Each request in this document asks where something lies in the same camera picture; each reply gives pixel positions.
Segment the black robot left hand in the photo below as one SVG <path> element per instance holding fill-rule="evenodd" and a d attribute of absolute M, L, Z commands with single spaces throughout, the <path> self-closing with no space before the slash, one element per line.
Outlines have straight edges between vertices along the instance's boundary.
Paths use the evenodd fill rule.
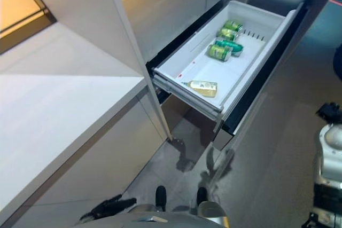
<path fill-rule="evenodd" d="M 136 198 L 122 199 L 122 194 L 118 194 L 108 200 L 105 200 L 91 209 L 88 213 L 82 215 L 77 224 L 114 216 L 123 210 L 136 204 Z"/>

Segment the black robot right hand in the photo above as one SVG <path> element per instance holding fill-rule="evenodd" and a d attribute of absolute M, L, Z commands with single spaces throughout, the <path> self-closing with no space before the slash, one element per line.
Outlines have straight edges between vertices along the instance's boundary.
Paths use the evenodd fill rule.
<path fill-rule="evenodd" d="M 341 124 L 341 109 L 337 103 L 323 104 L 316 112 L 316 115 L 327 124 Z"/>

